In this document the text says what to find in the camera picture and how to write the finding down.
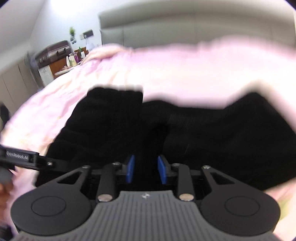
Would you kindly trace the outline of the person's left hand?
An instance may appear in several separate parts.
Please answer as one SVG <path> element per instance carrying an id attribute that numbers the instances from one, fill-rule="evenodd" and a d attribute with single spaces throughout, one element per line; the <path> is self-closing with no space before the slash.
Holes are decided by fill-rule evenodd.
<path id="1" fill-rule="evenodd" d="M 1 168 L 1 221 L 6 220 L 11 205 L 11 193 L 14 189 L 14 173 L 9 169 Z"/>

